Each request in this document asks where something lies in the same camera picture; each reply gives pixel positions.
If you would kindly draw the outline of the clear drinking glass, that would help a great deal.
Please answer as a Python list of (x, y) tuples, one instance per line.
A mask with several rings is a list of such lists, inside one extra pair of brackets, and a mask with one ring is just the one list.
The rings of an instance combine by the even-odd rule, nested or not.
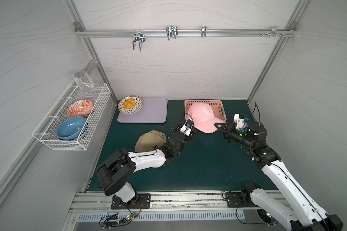
[(94, 82), (86, 71), (78, 71), (74, 73), (73, 78), (79, 88), (87, 94), (92, 94)]

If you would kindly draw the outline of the pink plastic basket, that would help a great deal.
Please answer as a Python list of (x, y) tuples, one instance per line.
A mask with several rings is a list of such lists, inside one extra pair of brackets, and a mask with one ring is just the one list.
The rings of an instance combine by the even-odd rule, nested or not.
[(189, 112), (190, 107), (194, 103), (208, 104), (212, 108), (212, 111), (213, 111), (215, 117), (217, 117), (223, 121), (227, 120), (224, 106), (223, 106), (223, 103), (221, 100), (185, 100), (184, 101), (185, 113)]

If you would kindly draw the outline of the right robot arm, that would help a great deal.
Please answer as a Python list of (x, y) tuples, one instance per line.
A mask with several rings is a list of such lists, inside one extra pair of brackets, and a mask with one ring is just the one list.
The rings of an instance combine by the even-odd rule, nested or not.
[(246, 150), (249, 158), (278, 188), (289, 203), (286, 207), (255, 183), (243, 187), (245, 201), (268, 212), (288, 231), (341, 231), (343, 221), (315, 202), (288, 171), (279, 155), (266, 144), (267, 130), (261, 122), (250, 121), (241, 131), (236, 123), (216, 123), (220, 134)]

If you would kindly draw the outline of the lavender cutting mat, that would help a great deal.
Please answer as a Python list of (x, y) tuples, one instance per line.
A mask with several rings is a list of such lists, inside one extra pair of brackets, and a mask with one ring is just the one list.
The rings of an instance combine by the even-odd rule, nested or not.
[(162, 124), (167, 120), (168, 100), (166, 98), (143, 98), (142, 109), (133, 114), (119, 113), (119, 123)]

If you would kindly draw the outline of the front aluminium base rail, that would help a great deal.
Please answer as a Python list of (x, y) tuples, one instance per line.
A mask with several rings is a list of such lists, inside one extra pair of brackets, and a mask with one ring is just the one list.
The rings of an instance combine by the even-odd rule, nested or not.
[[(221, 191), (142, 191), (151, 194), (150, 208), (143, 212), (229, 210)], [(102, 192), (77, 193), (70, 212), (109, 212), (112, 196)]]

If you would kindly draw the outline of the orange patterned bowl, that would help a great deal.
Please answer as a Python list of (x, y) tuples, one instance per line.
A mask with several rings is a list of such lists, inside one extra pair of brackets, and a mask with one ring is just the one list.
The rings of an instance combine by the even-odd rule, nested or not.
[(89, 115), (94, 107), (94, 103), (90, 100), (78, 100), (72, 103), (67, 109), (67, 115), (69, 117)]

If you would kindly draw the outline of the horizontal aluminium rail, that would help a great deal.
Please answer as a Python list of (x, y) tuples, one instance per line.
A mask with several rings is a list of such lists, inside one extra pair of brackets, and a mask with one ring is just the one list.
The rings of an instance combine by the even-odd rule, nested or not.
[[(206, 38), (248, 38), (262, 37), (260, 33), (269, 33), (271, 29), (208, 29)], [(294, 37), (296, 30), (278, 29), (279, 32), (285, 33), (286, 37)], [(78, 38), (134, 38), (134, 34), (142, 33), (145, 38), (167, 38), (166, 30), (145, 29), (145, 30), (83, 30), (76, 31)], [(178, 29), (177, 38), (202, 38), (200, 29)]]

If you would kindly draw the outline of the beige baseball cap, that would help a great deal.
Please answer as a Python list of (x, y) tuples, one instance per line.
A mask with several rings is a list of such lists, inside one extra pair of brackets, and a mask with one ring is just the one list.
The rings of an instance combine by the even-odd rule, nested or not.
[(135, 145), (135, 152), (148, 152), (166, 143), (166, 135), (160, 131), (149, 131), (141, 135)]

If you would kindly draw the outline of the blue ceramic bowl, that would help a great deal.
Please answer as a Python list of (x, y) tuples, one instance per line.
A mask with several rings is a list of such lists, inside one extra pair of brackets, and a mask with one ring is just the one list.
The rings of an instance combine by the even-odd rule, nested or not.
[(85, 123), (82, 116), (71, 117), (58, 126), (56, 136), (61, 140), (74, 140), (80, 135)]

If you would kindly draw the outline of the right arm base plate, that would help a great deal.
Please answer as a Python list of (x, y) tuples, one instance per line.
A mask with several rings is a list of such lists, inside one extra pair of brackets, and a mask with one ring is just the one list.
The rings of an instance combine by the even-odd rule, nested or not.
[(223, 197), (227, 202), (229, 208), (250, 208), (253, 207), (253, 203), (248, 200), (248, 197), (244, 192), (230, 192), (223, 193)]

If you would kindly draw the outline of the patterned plate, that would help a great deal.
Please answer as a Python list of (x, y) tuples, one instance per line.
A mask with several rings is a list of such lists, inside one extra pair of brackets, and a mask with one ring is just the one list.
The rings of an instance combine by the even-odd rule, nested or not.
[(117, 109), (123, 114), (134, 114), (139, 112), (144, 106), (144, 101), (139, 96), (127, 96), (121, 99)]

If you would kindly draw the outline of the loop metal hook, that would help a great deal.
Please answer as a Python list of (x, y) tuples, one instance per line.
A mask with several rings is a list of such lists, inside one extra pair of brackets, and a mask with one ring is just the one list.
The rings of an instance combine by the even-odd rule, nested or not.
[(178, 28), (176, 26), (167, 27), (166, 34), (169, 41), (171, 39), (176, 39), (178, 35)]

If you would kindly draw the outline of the pink baseball cap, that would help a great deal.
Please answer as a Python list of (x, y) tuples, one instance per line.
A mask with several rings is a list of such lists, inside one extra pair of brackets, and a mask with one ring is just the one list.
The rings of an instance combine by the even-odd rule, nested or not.
[(193, 119), (194, 127), (207, 134), (217, 131), (216, 123), (225, 123), (215, 116), (212, 107), (206, 103), (195, 102), (189, 108), (188, 115)]

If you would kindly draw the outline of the yellow fruit pieces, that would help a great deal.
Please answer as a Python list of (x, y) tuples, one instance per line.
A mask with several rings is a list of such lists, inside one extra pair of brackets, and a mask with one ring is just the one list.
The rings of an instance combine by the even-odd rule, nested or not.
[(127, 99), (124, 103), (123, 106), (126, 109), (132, 109), (135, 106), (135, 100), (133, 98)]

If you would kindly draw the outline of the small metal hook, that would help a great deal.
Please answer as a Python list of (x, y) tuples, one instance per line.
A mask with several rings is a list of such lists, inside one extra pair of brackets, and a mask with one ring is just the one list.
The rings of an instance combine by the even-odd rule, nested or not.
[(207, 33), (207, 27), (206, 26), (203, 26), (201, 28), (201, 37), (202, 38), (205, 38), (206, 37), (206, 33)]

